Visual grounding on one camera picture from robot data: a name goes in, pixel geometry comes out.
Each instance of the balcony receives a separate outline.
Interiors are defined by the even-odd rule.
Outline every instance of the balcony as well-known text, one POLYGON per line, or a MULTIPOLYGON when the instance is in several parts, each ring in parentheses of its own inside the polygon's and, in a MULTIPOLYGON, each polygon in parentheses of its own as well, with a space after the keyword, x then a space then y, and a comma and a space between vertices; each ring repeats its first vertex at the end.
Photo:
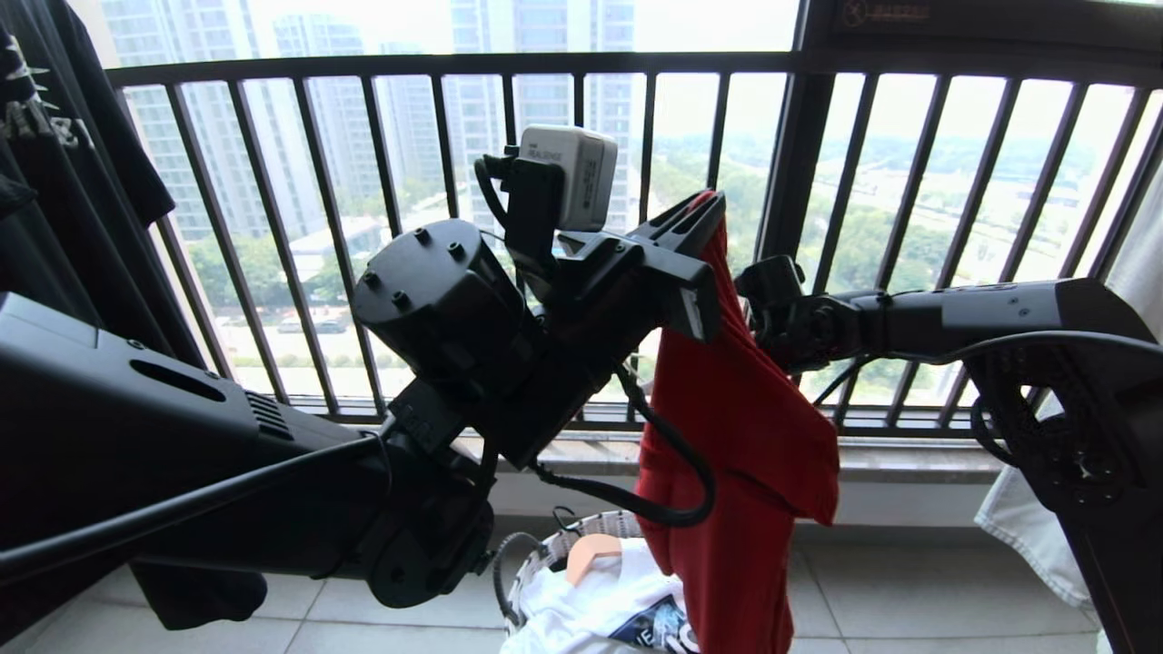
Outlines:
MULTIPOLYGON (((155 161, 188 166, 187 184, 174 189, 179 212, 205 213, 162 220, 157 235, 206 358, 280 401, 378 422, 411 372, 350 324, 362 262, 430 220, 497 230, 481 222, 464 168, 516 142, 529 122, 618 123, 628 157, 626 198, 613 206, 625 215, 608 228, 718 186, 728 194, 733 268, 791 254, 813 292, 1107 275, 1158 166, 1156 62, 1106 43, 879 42, 849 31, 808 14, 789 52, 350 56, 108 76, 155 161), (415 129, 401 135, 405 94, 415 129), (606 95, 626 106, 601 105, 606 95), (766 102, 766 134, 733 128, 755 112, 754 98, 766 102), (541 115, 557 105, 561 115, 541 115), (659 134, 678 105, 705 108, 705 130, 659 134), (299 150, 286 142, 297 140, 299 150), (249 179, 229 178, 223 148, 245 162, 249 179), (428 148, 428 172, 413 170, 407 148, 428 148), (294 177, 276 150, 292 152, 291 164, 299 151, 306 176, 294 177), (345 194, 369 179, 374 197, 345 194), (255 190, 254 206, 241 206, 231 190, 240 183, 255 190), (295 193, 317 197, 317 215, 290 215, 285 198, 295 193)), ((644 376, 656 348, 652 336, 635 358, 644 376)), ((801 388, 811 397, 843 367, 807 375, 801 388)), ((961 439, 975 398, 958 365, 883 361, 852 375, 823 410, 846 436, 961 439)), ((612 385, 559 441, 634 441, 641 427, 612 385)))

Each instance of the vent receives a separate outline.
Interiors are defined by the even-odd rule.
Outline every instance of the vent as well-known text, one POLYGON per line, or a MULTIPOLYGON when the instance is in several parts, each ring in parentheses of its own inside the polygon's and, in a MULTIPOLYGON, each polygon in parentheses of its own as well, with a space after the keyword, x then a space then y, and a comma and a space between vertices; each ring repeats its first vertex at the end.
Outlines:
POLYGON ((252 391, 247 391, 247 401, 250 403, 250 412, 255 414, 255 420, 258 421, 259 432, 285 441, 294 440, 291 436, 291 429, 287 427, 286 420, 283 419, 283 412, 279 411, 278 403, 252 391))

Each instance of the white cloth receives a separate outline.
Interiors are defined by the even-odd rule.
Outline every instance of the white cloth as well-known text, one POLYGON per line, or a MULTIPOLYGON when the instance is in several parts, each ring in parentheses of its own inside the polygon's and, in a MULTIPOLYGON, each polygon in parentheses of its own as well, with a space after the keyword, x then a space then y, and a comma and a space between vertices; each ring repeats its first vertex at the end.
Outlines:
MULTIPOLYGON (((1163 183, 1156 178, 1106 279, 1108 289, 1127 301, 1158 339, 1163 333, 1163 183)), ((1041 414, 1051 414, 1053 407, 1041 414)), ((975 521, 1013 547, 1058 597, 1071 606, 1091 607, 1070 545, 1057 518, 1034 496, 1026 478, 1006 468, 982 504, 975 521)), ((1105 639, 1099 637, 1099 652, 1105 639)))
POLYGON ((501 654, 698 652, 683 582, 663 575, 643 539, 622 539, 621 556, 601 556, 577 588, 565 573, 538 570, 521 590, 529 616, 501 654))

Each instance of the balcony railing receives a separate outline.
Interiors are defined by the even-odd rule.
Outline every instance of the balcony railing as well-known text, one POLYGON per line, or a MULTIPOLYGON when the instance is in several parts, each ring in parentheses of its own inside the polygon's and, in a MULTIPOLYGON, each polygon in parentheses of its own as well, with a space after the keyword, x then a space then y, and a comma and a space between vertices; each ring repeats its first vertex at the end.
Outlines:
MULTIPOLYGON (((843 158, 843 166, 835 189, 835 200, 832 205, 829 220, 822 240, 818 266, 812 277, 812 290, 823 292, 829 286, 829 275, 834 270, 841 230, 848 215, 849 199, 854 192, 857 165, 869 130, 870 115, 877 97, 878 81, 886 73, 915 73, 933 76, 932 95, 923 125, 913 154, 912 166, 904 184, 904 192, 896 209, 896 216, 886 243, 879 257, 879 266, 875 275, 878 287, 887 287, 899 262, 905 242, 909 219, 918 202, 921 180, 929 162, 937 135, 937 126, 946 112, 950 84, 958 76, 992 77, 1004 80, 1004 90, 992 120, 989 137, 985 141, 972 183, 966 189, 968 196, 959 212, 959 219, 952 229, 952 237, 943 255, 943 264, 935 275, 935 286, 946 287, 955 282, 958 264, 965 253, 966 244, 975 227, 975 220, 985 198, 986 187, 991 182, 999 151, 1006 138, 1011 118, 1018 101, 1019 91, 1027 80, 1062 80, 1071 84, 1069 98, 1056 120, 1049 150, 1041 163, 1041 172, 1030 192, 1030 198, 1021 221, 1014 233, 1012 246, 1005 257, 997 282, 1008 282, 1015 278, 1039 219, 1042 215, 1055 177, 1058 173, 1079 112, 1092 85, 1120 85, 1133 91, 1125 115, 1110 116, 1118 121, 1120 128, 1114 137, 1113 147, 1101 168, 1097 189, 1089 200, 1082 219, 1076 226, 1075 236, 1064 257, 1059 276, 1090 275, 1104 278, 1110 271, 1114 255, 1126 237, 1130 221, 1136 215, 1147 182, 1158 169, 1161 157, 1160 140, 1163 136, 1163 112, 1144 121, 1146 107, 1154 91, 1163 86, 1157 67, 1142 65, 1140 61, 1092 61, 1085 57, 1048 56, 1042 51, 1020 49, 997 49, 975 51, 966 47, 965 51, 954 48, 928 48, 918 50, 850 49, 850 48, 815 48, 794 52, 772 54, 537 54, 537 55, 455 55, 455 56, 368 56, 335 57, 306 59, 257 59, 236 62, 192 63, 164 66, 109 70, 108 76, 115 88, 121 91, 141 86, 160 85, 165 88, 177 122, 181 142, 185 147, 199 194, 205 204, 213 234, 221 250, 229 282, 237 293, 242 313, 249 332, 258 349, 259 358, 270 381, 273 397, 280 401, 292 401, 337 420, 374 421, 384 414, 385 398, 372 351, 369 333, 357 327, 359 355, 366 370, 368 384, 371 389, 370 399, 348 399, 337 396, 331 384, 328 363, 320 346, 320 337, 311 315, 308 294, 295 272, 295 261, 292 256, 286 226, 280 218, 279 206, 274 199, 271 176, 266 158, 259 143, 255 116, 251 115, 244 83, 250 80, 283 79, 293 84, 297 111, 302 120, 302 128, 308 145, 309 158, 317 183, 327 226, 331 235, 335 256, 340 264, 342 285, 347 296, 351 296, 356 283, 351 266, 343 225, 331 183, 328 162, 323 152, 320 133, 319 111, 308 93, 308 80, 331 77, 358 78, 364 94, 366 120, 371 129, 374 158, 381 183, 383 200, 386 208, 386 220, 392 236, 400 234, 400 204, 397 199, 397 182, 393 177, 385 142, 385 129, 381 123, 380 100, 376 93, 378 78, 398 76, 423 76, 430 80, 431 101, 435 107, 436 130, 438 135, 440 156, 443 169, 443 184, 448 213, 452 218, 462 215, 457 200, 457 186, 454 177, 454 157, 450 145, 449 112, 445 107, 444 79, 448 76, 495 76, 502 88, 505 133, 508 142, 516 142, 518 123, 514 112, 514 77, 525 74, 565 74, 573 80, 573 121, 584 123, 585 79, 586 76, 602 73, 638 73, 645 77, 645 107, 641 125, 641 190, 638 220, 645 220, 651 183, 651 154, 654 147, 655 116, 658 107, 656 95, 658 76, 666 73, 713 73, 718 76, 718 94, 714 118, 711 123, 709 164, 706 184, 715 186, 720 171, 720 159, 723 149, 725 123, 728 111, 728 97, 733 76, 740 73, 785 73, 787 86, 783 99, 779 130, 773 144, 773 157, 766 180, 766 201, 763 209, 759 234, 756 240, 755 256, 764 257, 775 254, 794 255, 800 248, 805 229, 805 213, 809 201, 815 176, 815 162, 820 155, 823 130, 829 116, 829 102, 837 73, 863 74, 862 91, 851 125, 850 138, 843 158), (219 205, 214 180, 206 156, 199 143, 191 107, 187 106, 183 86, 193 83, 224 83, 229 90, 237 125, 241 130, 245 154, 249 158, 255 183, 257 184, 263 209, 267 216, 271 236, 278 250, 283 265, 290 297, 293 300, 298 319, 302 325, 307 349, 319 384, 322 390, 319 397, 292 397, 286 392, 276 365, 276 357, 267 342, 266 334, 254 298, 248 289, 243 264, 240 261, 230 236, 230 229, 224 218, 223 207, 219 205), (1128 156, 1130 144, 1136 134, 1146 135, 1142 155, 1137 159, 1128 156), (1112 189, 1115 178, 1127 175, 1129 184, 1126 192, 1114 198, 1112 189), (1108 204, 1118 202, 1113 218, 1100 220, 1108 204), (1097 255, 1089 269, 1080 268, 1087 248, 1097 247, 1097 255)), ((193 312, 198 332, 219 372, 229 375, 231 367, 227 351, 219 342, 212 312, 204 305, 198 292, 192 265, 184 250, 183 242, 174 227, 166 220, 158 223, 160 237, 165 244, 180 289, 193 312)), ((849 435, 909 435, 959 438, 968 434, 968 415, 962 407, 962 396, 968 385, 968 377, 962 370, 943 403, 911 404, 909 391, 916 379, 920 368, 907 364, 900 375, 891 401, 885 404, 854 404, 852 392, 856 381, 850 379, 834 397, 834 401, 825 408, 829 411, 843 432, 849 435)), ((633 439, 630 432, 641 428, 638 418, 625 404, 594 403, 587 406, 583 414, 571 425, 565 438, 588 440, 633 439)))

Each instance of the white t-shirt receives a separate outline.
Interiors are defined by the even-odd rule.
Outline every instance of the white t-shirt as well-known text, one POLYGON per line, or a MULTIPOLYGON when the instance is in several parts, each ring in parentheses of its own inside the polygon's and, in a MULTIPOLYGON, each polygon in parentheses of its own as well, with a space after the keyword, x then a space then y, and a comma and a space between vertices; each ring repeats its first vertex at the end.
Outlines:
POLYGON ((521 590, 529 620, 501 654, 691 654, 683 582, 662 574, 643 539, 622 539, 621 556, 599 556, 577 588, 565 573, 538 570, 521 590))

